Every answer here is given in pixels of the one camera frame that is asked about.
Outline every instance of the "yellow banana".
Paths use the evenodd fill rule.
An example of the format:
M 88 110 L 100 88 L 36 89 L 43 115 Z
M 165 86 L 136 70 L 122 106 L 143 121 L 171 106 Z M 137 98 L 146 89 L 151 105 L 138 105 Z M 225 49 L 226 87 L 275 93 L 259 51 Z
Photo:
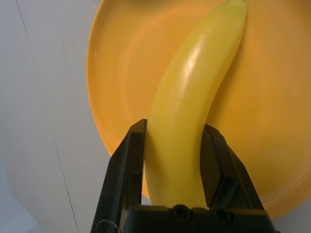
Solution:
M 244 0 L 227 0 L 182 44 L 161 80 L 147 123 L 145 171 L 153 205 L 207 207 L 200 144 L 208 111 L 239 47 Z

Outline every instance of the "orange plate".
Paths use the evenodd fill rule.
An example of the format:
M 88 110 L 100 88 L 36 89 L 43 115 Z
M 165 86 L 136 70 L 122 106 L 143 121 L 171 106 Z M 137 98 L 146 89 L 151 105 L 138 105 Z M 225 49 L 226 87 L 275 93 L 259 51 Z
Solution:
M 173 54 L 221 2 L 101 2 L 86 75 L 95 123 L 110 154 L 132 124 L 148 118 Z M 241 46 L 207 118 L 245 164 L 271 217 L 311 193 L 309 12 L 306 0 L 250 0 Z M 145 182 L 143 194 L 148 196 Z

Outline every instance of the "white wire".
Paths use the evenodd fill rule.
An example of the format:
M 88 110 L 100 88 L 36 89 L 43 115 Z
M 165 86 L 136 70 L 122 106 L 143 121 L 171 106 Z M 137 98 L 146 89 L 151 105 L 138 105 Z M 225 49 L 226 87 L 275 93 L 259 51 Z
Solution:
M 112 226 L 114 226 L 115 228 L 117 228 L 118 232 L 121 233 L 121 229 L 119 229 L 118 226 L 117 226 L 113 221 L 110 221 L 110 220 L 107 220 L 107 219 L 100 220 L 100 221 L 97 223 L 97 225 L 96 225 L 96 230 L 97 230 L 98 233 L 100 233 L 100 232 L 98 231 L 98 225 L 99 225 L 100 223 L 102 223 L 102 222 L 107 222 L 107 223 L 112 224 Z

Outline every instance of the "banana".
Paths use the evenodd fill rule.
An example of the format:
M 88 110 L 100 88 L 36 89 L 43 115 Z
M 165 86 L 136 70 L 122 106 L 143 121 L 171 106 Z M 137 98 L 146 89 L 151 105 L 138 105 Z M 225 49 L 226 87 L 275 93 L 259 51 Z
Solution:
M 214 96 L 238 50 L 244 0 L 227 0 L 186 38 L 168 66 L 148 118 L 145 172 L 153 205 L 207 207 L 200 144 Z

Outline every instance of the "white wall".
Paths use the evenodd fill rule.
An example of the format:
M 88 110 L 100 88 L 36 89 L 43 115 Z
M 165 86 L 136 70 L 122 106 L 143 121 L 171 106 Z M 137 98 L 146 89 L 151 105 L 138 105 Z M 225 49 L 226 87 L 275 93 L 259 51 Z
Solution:
M 90 231 L 109 159 L 85 80 L 98 3 L 0 1 L 0 154 L 14 195 L 47 233 Z M 304 214 L 295 212 L 311 222 Z M 275 223 L 299 228 L 287 216 Z
M 0 155 L 0 233 L 43 233 L 38 223 L 12 197 Z

